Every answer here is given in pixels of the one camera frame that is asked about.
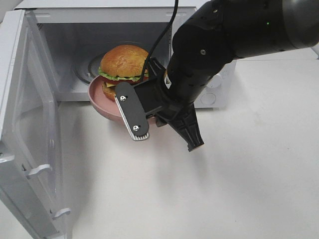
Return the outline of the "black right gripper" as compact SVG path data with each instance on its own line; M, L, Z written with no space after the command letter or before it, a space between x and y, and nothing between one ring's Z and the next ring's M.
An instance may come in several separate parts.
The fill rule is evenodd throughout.
M194 104L183 104L167 93L166 68L153 57L147 63L149 78L134 86L147 118L155 117L157 126L169 125L186 141L188 151L204 145Z

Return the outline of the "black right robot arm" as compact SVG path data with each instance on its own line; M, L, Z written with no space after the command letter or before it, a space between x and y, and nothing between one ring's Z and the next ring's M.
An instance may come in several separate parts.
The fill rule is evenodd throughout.
M170 125L194 150L203 145L194 101L226 64L318 41L316 0L211 0L174 34L167 68L147 59L150 78L135 90L146 116Z

